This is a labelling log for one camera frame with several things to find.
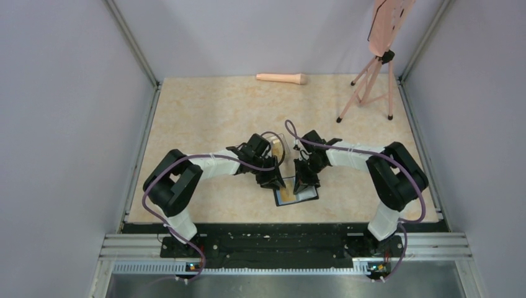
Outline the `single gold credit card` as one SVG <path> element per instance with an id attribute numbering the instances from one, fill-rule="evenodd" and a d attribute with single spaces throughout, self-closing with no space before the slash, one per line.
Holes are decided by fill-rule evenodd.
<path id="1" fill-rule="evenodd" d="M 296 202 L 296 195 L 293 193 L 293 183 L 287 183 L 281 187 L 277 193 L 278 205 L 289 205 Z"/>

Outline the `clear plastic card box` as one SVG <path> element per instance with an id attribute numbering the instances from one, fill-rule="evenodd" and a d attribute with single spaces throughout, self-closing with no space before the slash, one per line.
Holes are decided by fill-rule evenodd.
<path id="1" fill-rule="evenodd" d="M 270 143 L 270 152 L 272 156 L 277 157 L 278 165 L 282 165 L 290 154 L 290 147 L 284 134 L 267 131 L 262 133 L 262 136 Z"/>

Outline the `gold credit card stack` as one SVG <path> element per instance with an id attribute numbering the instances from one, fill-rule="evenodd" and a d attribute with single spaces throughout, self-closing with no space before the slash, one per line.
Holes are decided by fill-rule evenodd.
<path id="1" fill-rule="evenodd" d="M 271 141 L 271 147 L 272 156 L 275 156 L 278 162 L 281 162 L 285 154 L 283 143 L 279 139 L 274 139 Z"/>

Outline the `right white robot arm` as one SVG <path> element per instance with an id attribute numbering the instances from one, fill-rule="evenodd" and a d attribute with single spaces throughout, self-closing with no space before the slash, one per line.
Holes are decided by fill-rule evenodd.
<path id="1" fill-rule="evenodd" d="M 345 166 L 368 172 L 380 203 L 363 239 L 365 251 L 380 256 L 389 247 L 401 220 L 401 212 L 413 200 L 421 200 L 429 180 L 406 147 L 393 142 L 386 147 L 351 145 L 340 138 L 325 140 L 311 130 L 299 139 L 306 157 L 295 159 L 294 194 L 320 187 L 318 174 L 329 166 Z"/>

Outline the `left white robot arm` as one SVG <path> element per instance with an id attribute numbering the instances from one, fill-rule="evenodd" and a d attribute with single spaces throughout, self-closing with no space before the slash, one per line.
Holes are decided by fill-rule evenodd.
<path id="1" fill-rule="evenodd" d="M 187 209 L 199 182 L 217 176 L 252 173 L 256 183 L 264 189 L 279 190 L 285 182 L 280 165 L 286 157 L 286 146 L 278 141 L 280 153 L 272 153 L 274 145 L 257 133 L 247 142 L 224 150 L 186 155 L 178 149 L 170 150 L 143 184 L 143 207 L 150 210 L 175 236 L 175 248 L 183 256 L 196 254 L 199 247 L 197 228 Z"/>

